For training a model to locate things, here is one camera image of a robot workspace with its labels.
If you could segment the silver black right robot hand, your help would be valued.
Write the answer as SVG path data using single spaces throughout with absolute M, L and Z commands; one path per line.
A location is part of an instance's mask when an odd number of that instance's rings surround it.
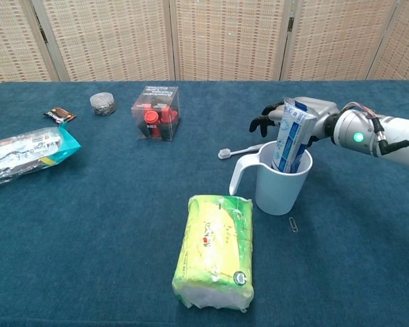
M 335 102 L 312 97 L 295 97 L 295 101 L 307 106 L 307 111 L 315 116 L 318 120 L 313 129 L 312 135 L 307 143 L 309 148 L 314 142 L 327 138 L 325 132 L 326 119 L 340 113 Z M 277 102 L 266 106 L 262 113 L 252 120 L 249 126 L 249 132 L 255 132 L 260 127 L 261 136 L 267 135 L 268 126 L 280 126 L 284 113 L 284 101 Z

